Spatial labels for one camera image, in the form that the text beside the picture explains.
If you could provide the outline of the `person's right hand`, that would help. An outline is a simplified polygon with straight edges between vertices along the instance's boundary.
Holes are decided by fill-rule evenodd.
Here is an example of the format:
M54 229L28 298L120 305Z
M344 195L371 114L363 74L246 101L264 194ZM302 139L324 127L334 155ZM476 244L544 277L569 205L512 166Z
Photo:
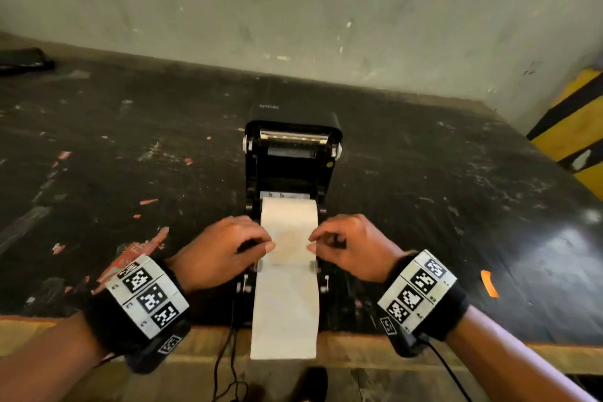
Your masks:
M309 243L339 245L350 253L350 268L358 279L384 283L399 260L414 251L403 251L364 215L336 215L322 222L310 235Z

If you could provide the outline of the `person's left hand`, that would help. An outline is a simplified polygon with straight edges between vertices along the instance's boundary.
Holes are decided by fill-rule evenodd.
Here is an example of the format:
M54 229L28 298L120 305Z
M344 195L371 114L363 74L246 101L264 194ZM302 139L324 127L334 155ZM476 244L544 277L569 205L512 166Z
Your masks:
M166 265L173 271L185 295L211 289L236 277L232 260L244 242L272 242L272 239L248 216L229 216L208 226L168 258Z

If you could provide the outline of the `white label paper strip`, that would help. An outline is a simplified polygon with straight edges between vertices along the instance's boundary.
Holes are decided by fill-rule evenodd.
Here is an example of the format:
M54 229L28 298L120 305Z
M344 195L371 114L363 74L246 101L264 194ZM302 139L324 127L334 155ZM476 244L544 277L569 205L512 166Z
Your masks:
M313 360L320 299L316 256L307 249L318 227L314 200L263 198L260 225L273 250L261 259L254 288L251 360Z

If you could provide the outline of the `person's right forearm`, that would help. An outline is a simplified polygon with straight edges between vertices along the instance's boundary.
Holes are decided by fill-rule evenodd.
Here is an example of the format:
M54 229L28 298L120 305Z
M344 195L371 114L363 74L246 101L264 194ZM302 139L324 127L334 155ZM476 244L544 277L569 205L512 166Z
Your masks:
M448 333L446 344L492 402L597 402L473 306Z

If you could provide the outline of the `person's left forearm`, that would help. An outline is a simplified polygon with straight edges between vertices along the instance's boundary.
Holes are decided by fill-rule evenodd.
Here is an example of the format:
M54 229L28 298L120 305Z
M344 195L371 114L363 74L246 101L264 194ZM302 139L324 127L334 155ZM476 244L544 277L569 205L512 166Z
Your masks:
M0 402L58 402L108 355L74 314L0 359Z

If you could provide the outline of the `black label printer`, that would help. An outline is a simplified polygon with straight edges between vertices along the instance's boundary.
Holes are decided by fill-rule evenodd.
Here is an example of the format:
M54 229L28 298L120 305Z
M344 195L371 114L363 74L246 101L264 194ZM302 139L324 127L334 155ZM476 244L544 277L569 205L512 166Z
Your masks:
M342 140L334 111L302 103L255 103L242 142L245 214L260 223L266 198L313 200L322 223Z

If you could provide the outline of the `black wristband with marker tags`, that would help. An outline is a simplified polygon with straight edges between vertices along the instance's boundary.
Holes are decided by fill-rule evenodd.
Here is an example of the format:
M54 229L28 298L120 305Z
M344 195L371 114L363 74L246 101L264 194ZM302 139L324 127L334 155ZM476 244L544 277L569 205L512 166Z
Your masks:
M141 255L86 303L84 318L100 345L130 370L157 369L191 331L189 303L175 273Z
M403 358L419 356L429 339L445 341L469 308L457 277L427 249L397 261L383 288L379 323Z

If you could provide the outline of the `torn red sticker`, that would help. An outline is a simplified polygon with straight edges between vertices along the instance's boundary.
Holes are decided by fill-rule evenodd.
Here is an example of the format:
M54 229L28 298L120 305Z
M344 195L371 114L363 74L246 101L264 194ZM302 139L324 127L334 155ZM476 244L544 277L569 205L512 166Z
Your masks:
M108 265L103 273L98 277L98 286L96 289L91 291L94 295L101 291L106 283L119 272L124 270L132 261L136 260L141 255L151 255L157 248L163 248L163 242L168 237L170 228L165 226L162 227L157 235L150 240L143 243L132 242L128 245L123 244L120 246L120 250L114 261Z

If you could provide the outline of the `orange sticker scrap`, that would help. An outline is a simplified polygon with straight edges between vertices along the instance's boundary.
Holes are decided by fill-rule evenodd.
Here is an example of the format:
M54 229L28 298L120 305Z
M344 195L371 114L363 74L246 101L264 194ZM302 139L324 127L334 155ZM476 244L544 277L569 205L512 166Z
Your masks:
M492 273L489 270L481 270L480 277L488 296L493 299L500 298L500 294L493 284Z

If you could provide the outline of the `yellow black striped barrier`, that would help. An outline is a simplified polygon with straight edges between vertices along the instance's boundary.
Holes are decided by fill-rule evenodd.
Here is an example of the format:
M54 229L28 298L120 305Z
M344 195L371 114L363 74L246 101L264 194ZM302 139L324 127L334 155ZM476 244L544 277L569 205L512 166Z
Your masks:
M580 71L526 138L603 200L603 65Z

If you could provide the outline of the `black flat object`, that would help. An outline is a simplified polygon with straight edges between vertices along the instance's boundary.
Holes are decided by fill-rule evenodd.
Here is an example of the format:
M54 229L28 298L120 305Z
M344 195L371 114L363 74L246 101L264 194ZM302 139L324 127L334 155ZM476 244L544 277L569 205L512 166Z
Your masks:
M40 48L0 49L0 77L55 69L55 62Z

